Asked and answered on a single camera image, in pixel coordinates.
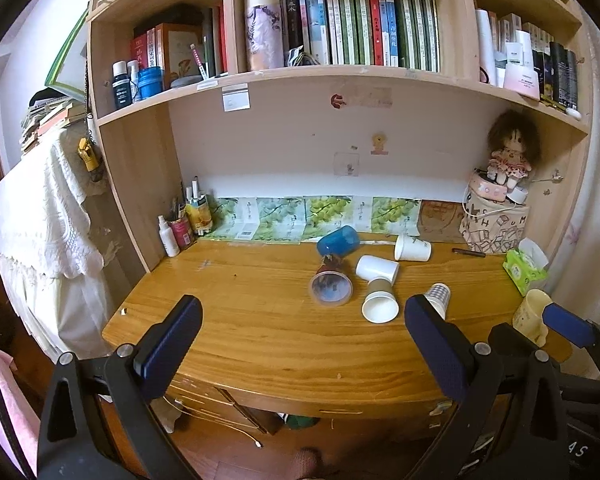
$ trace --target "stack of books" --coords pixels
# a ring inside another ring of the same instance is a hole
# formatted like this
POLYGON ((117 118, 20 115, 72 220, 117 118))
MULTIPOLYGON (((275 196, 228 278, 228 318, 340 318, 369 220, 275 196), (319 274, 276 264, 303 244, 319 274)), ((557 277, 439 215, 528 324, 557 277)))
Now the stack of books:
POLYGON ((280 0, 286 64, 302 46, 319 64, 440 72, 436 0, 280 0))
POLYGON ((496 57, 506 59, 506 43, 516 41, 516 30, 524 30, 531 37, 531 50, 534 56, 534 69, 538 73, 540 99, 545 104, 566 111, 578 109, 578 72, 576 55, 565 49, 554 37, 530 22, 522 22, 520 16, 508 14, 498 18, 495 12, 488 11, 491 25, 493 49, 499 52, 496 57))

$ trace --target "tissue box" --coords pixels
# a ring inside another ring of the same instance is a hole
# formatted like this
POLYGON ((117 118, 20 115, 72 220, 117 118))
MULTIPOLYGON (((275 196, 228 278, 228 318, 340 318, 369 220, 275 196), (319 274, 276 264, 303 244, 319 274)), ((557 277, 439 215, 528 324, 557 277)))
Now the tissue box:
POLYGON ((526 296, 532 288, 544 287, 547 277, 544 268, 548 263, 549 260, 542 249, 529 238, 525 238, 517 249, 507 251, 507 258, 502 266, 520 294, 526 296))

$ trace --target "red book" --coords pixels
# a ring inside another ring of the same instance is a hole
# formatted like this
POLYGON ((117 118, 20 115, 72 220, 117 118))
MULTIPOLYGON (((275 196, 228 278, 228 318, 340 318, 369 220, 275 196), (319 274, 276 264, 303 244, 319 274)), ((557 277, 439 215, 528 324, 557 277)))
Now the red book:
POLYGON ((149 66, 149 58, 146 52, 146 34, 131 40, 131 57, 138 60, 140 70, 149 66))
POLYGON ((374 64, 384 65, 384 52, 382 50, 382 26, 380 23, 380 1, 369 0, 371 5, 371 28, 374 32, 374 64))
POLYGON ((224 36, 224 6, 220 6, 220 45, 222 48, 222 72, 229 70, 226 60, 226 37, 224 36))

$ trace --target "pink dress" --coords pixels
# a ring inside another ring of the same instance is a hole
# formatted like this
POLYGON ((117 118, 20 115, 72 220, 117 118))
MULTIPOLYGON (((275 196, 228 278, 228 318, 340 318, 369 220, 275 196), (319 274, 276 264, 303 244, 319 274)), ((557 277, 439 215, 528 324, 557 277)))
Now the pink dress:
POLYGON ((528 172, 531 171, 531 165, 522 153, 514 152, 509 148, 502 148, 491 153, 489 169, 506 173, 507 176, 520 180, 525 178, 528 172))

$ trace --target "blue cup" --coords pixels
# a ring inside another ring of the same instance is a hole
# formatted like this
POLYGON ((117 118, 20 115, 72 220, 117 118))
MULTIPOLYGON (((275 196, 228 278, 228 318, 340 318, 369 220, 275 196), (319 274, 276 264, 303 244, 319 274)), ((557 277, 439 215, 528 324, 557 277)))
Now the blue cup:
POLYGON ((162 69, 159 66, 145 68, 138 73, 138 89, 142 99, 162 92, 162 69))
POLYGON ((342 257, 355 251, 359 245, 360 237, 356 230, 351 226, 345 225, 337 231, 322 237, 318 241, 317 249, 321 256, 336 254, 342 257))

